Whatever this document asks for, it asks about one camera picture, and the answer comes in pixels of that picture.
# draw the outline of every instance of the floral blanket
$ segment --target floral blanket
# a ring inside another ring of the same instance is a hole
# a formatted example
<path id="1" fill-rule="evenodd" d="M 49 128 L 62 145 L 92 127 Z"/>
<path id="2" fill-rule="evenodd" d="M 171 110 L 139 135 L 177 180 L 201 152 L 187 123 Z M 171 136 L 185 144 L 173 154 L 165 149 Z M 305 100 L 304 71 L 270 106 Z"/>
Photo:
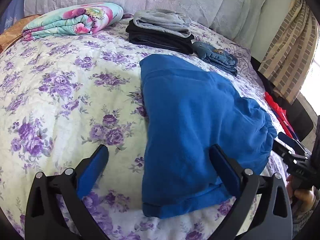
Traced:
<path id="1" fill-rule="evenodd" d="M 60 8 L 28 23 L 24 41 L 47 36 L 93 34 L 122 18 L 123 9 L 114 3 L 93 3 Z"/>
<path id="2" fill-rule="evenodd" d="M 0 55 L 0 207 L 22 236 L 35 174 L 43 171 L 50 176 L 76 167 L 101 143 L 108 146 L 109 162 L 83 202 L 110 239 L 207 239 L 221 223 L 234 198 L 165 220 L 142 213 L 148 117 L 139 62 L 152 53 L 176 55 L 228 78 L 241 96 L 257 100 L 282 131 L 264 100 L 249 51 L 200 24 L 191 24 L 197 41 L 237 57 L 234 77 L 196 55 L 129 43 L 127 23 L 122 20 L 91 36 L 18 41 Z M 285 176 L 283 163 L 272 152 L 263 174 L 276 171 Z M 58 196 L 58 200 L 68 226 L 76 232 L 63 199 Z M 248 228 L 258 201 L 240 232 Z"/>

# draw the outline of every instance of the black folded garment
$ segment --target black folded garment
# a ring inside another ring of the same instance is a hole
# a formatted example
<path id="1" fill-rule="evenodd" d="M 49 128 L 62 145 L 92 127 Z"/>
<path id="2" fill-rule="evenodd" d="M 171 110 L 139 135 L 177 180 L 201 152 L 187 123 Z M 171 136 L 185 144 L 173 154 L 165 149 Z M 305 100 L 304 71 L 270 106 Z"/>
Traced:
<path id="1" fill-rule="evenodd" d="M 125 31 L 129 33 L 129 42 L 133 44 L 169 49 L 187 55 L 193 53 L 191 40 L 195 37 L 192 34 L 187 38 L 182 38 L 171 33 L 143 29 L 134 25 L 133 20 L 129 22 Z"/>

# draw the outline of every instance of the red garment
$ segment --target red garment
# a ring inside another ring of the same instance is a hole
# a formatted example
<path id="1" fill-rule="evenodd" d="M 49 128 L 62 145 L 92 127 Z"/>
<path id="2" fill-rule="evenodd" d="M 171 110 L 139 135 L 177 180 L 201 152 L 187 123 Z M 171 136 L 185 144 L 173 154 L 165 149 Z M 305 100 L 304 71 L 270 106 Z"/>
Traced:
<path id="1" fill-rule="evenodd" d="M 269 95 L 268 92 L 265 92 L 264 96 L 265 96 L 265 99 L 266 99 L 267 103 L 269 104 L 269 106 L 276 112 L 277 119 L 279 120 L 285 134 L 293 139 L 292 134 L 290 133 L 289 129 L 287 128 L 287 126 L 289 126 L 292 129 L 292 127 L 289 124 L 287 117 L 285 115 L 286 110 L 283 110 L 275 101 L 273 101 L 272 97 Z"/>

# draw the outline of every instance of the beige curtain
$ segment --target beige curtain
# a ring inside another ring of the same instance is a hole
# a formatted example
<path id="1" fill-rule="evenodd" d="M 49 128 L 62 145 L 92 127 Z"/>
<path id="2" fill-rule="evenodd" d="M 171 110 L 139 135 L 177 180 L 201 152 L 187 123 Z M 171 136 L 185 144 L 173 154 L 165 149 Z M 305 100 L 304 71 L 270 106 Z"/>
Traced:
<path id="1" fill-rule="evenodd" d="M 318 22 L 304 0 L 292 0 L 289 12 L 260 67 L 274 92 L 294 102 L 307 76 L 319 36 Z"/>

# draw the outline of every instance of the orange fabric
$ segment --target orange fabric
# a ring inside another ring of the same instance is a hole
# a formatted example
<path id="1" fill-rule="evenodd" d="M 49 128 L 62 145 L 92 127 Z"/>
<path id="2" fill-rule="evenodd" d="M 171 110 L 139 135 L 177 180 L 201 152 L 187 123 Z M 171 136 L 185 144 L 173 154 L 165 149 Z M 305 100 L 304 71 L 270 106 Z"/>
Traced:
<path id="1" fill-rule="evenodd" d="M 32 20 L 38 18 L 40 15 L 31 15 L 25 17 L 21 20 L 18 20 L 14 25 L 10 28 L 6 29 L 0 35 L 0 50 L 5 50 L 9 47 L 13 42 L 16 42 L 22 36 L 22 29 Z"/>

